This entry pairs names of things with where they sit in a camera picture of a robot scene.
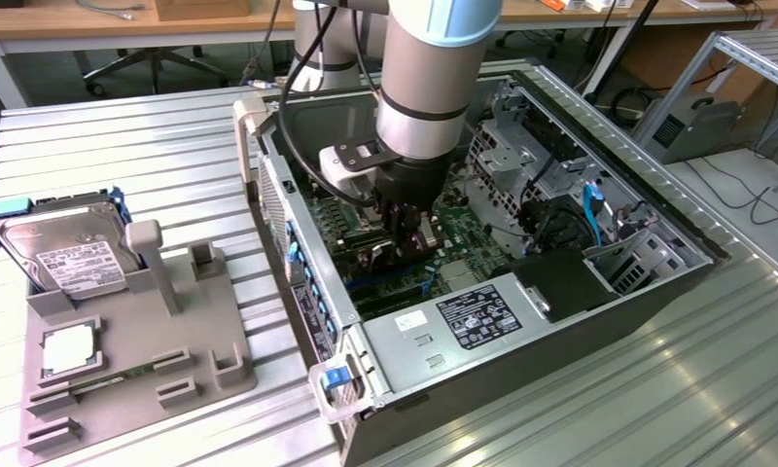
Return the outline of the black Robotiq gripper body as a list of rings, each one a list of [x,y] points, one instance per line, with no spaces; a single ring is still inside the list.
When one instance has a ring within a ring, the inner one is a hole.
[[[398,158],[382,164],[374,181],[379,199],[429,210],[442,193],[451,163],[453,154],[446,153],[433,159]]]

